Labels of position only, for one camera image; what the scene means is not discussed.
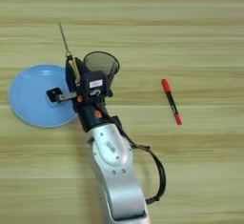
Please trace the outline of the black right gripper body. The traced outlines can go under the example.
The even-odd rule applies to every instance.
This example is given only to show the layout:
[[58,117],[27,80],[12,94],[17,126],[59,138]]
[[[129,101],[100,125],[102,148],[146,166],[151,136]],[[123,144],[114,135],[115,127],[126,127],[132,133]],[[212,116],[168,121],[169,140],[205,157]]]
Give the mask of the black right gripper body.
[[92,128],[108,123],[104,115],[107,112],[105,98],[101,96],[85,97],[77,92],[60,93],[55,96],[58,103],[72,102],[72,107],[77,113],[83,130],[88,132]]

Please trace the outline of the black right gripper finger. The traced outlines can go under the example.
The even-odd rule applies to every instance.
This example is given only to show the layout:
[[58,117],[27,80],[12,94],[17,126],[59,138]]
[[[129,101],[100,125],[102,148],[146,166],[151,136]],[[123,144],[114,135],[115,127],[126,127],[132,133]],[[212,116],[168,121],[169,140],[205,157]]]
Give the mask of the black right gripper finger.
[[79,77],[80,77],[79,82],[82,82],[83,79],[85,78],[86,73],[88,72],[88,69],[80,59],[77,60],[77,66],[78,66]]
[[69,56],[66,61],[66,82],[68,88],[71,92],[76,90],[76,87],[79,85],[79,70],[77,68],[77,64],[73,57]]

